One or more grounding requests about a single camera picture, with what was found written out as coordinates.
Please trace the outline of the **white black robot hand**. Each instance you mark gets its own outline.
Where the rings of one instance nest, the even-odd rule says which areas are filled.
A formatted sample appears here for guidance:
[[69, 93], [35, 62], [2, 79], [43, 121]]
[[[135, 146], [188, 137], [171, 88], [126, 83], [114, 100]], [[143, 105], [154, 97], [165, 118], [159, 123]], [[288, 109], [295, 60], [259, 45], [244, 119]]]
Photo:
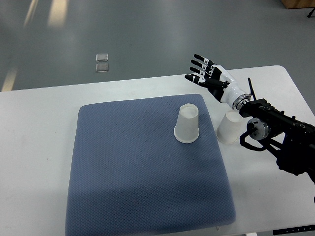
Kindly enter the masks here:
[[198, 54], [194, 55], [191, 63], [194, 65], [190, 68], [192, 74], [185, 75], [185, 78], [206, 88], [218, 102], [239, 110], [250, 101], [251, 96], [239, 88], [233, 76], [222, 66]]

